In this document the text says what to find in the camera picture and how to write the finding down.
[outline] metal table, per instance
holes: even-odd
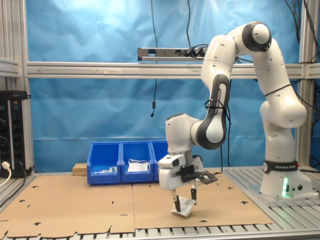
[[[248,191],[248,186],[258,185],[262,182],[263,172],[261,167],[226,167],[224,173],[251,198],[272,220],[273,224],[253,225],[228,225],[209,227],[174,227],[136,229],[134,233],[120,234],[75,234],[72,237],[60,238],[61,240],[103,240],[103,239],[320,239],[320,201],[317,205],[310,201],[296,201],[293,204],[282,204],[275,207],[266,207]],[[70,173],[35,174],[27,178],[26,187],[37,176],[65,175]],[[320,181],[320,174],[305,173],[312,181]],[[23,179],[11,179],[0,190],[0,203]],[[20,237],[16,240],[47,240],[37,237]]]

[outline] cardboard surface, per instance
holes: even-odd
[[[76,163],[72,168],[72,176],[87,176],[87,164]]]
[[[223,174],[217,177],[217,182],[198,188],[197,205],[190,216],[183,217],[170,213],[172,197],[158,184],[88,186],[82,176],[39,176],[0,213],[0,239],[7,231],[12,238],[39,234],[62,238],[105,233],[111,226],[111,233],[130,233],[148,228],[272,223],[231,180]],[[177,193],[191,198],[190,189],[186,185]]]
[[[170,213],[174,202],[158,184],[133,185],[136,229],[271,224],[273,221],[224,174],[197,189],[197,205],[188,217]],[[191,198],[191,186],[177,189]]]
[[[82,176],[39,176],[0,213],[0,237],[69,237],[111,226],[135,231],[132,186],[88,186]]]

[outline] white paper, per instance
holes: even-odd
[[[179,196],[179,201],[181,211],[177,211],[176,206],[174,205],[171,210],[171,213],[180,214],[182,216],[188,217],[191,214],[192,207],[196,204],[196,200]]]
[[[149,170],[149,163],[145,160],[129,159],[128,163],[128,172],[145,172]]]

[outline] blue plastic bin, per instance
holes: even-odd
[[[168,154],[168,143],[167,141],[151,141],[151,149],[154,164],[153,180],[159,182],[158,161]]]
[[[116,172],[101,172],[116,167]],[[121,182],[120,142],[93,142],[86,163],[87,181],[90,185],[119,184]]]
[[[145,160],[149,163],[148,171],[128,172],[129,159]],[[149,141],[121,142],[121,182],[145,183],[154,180],[154,159]]]

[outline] blue curtain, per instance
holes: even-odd
[[[27,0],[30,61],[136,63],[137,48],[155,47],[150,0]],[[190,0],[191,45],[209,43],[235,27],[262,21],[297,63],[299,45],[285,1]],[[159,48],[186,48],[187,0],[153,0]],[[67,172],[87,160],[92,142],[163,140],[176,113],[203,119],[208,89],[199,79],[30,79],[34,158],[38,172]],[[231,166],[260,166],[265,136],[258,84],[232,81]],[[194,148],[205,167],[220,166],[220,151]],[[227,141],[223,145],[227,164]]]

